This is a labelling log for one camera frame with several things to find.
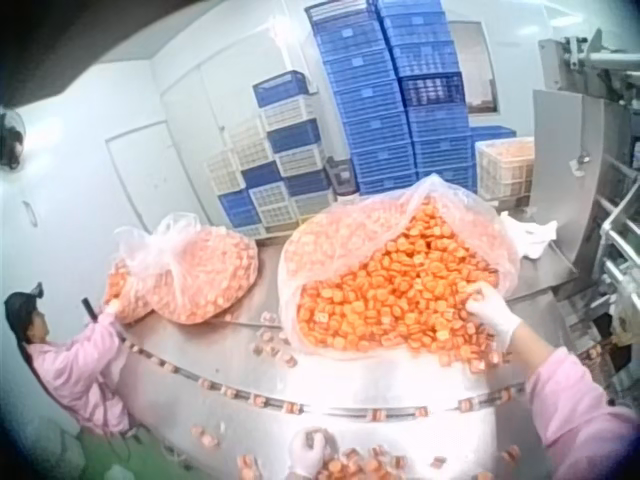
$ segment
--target floor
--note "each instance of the floor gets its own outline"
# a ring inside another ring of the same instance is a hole
[[[84,451],[86,465],[81,480],[103,480],[114,465],[130,471],[136,480],[204,480],[211,477],[201,470],[189,471],[165,456],[161,443],[148,431],[138,433],[141,444],[133,439],[107,441],[105,437],[81,431],[78,440]]]

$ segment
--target worker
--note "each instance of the worker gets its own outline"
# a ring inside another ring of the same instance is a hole
[[[566,348],[554,349],[540,338],[493,287],[478,283],[472,292],[469,313],[491,327],[498,347],[508,348],[527,371],[527,399],[554,478],[623,478],[608,472],[612,468],[633,471],[628,462],[638,461],[634,452],[624,457],[638,434],[635,414],[608,406],[604,390],[580,361]],[[312,446],[307,444],[307,434],[313,436]],[[315,478],[322,468],[325,444],[317,428],[299,432],[289,447],[289,478]]]
[[[40,385],[80,426],[101,434],[133,434],[127,410],[112,391],[113,370],[125,355],[115,328],[119,302],[110,302],[71,342],[56,345],[47,340],[49,328],[37,298],[14,292],[4,306],[18,350]]]

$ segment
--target human hand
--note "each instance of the human hand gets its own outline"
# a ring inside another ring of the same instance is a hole
[[[109,304],[104,309],[105,313],[110,313],[112,315],[117,315],[120,311],[120,300],[114,298],[109,302]]]
[[[313,438],[313,446],[307,444],[307,436]],[[327,440],[319,428],[300,430],[289,445],[289,470],[297,475],[315,478],[324,462]]]
[[[511,343],[511,336],[522,320],[507,306],[502,295],[485,282],[469,287],[472,295],[467,301],[467,310],[496,332],[498,347],[504,351]]]

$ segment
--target machine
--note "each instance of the machine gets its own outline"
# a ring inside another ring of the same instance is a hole
[[[583,331],[610,311],[609,344],[637,343],[640,53],[607,49],[600,30],[591,40],[544,40],[539,48],[546,90],[534,92],[530,207],[537,221],[559,222],[556,246],[578,271],[576,280],[556,290],[556,298],[573,310]],[[618,393],[640,379],[640,350],[630,350],[624,375],[602,379]],[[624,385],[616,381],[623,376]]]

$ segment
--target white cloth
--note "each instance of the white cloth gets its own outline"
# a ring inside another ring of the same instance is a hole
[[[537,260],[549,242],[556,239],[558,222],[555,220],[546,225],[519,222],[510,217],[507,212],[502,212],[500,218],[521,258],[527,257]]]

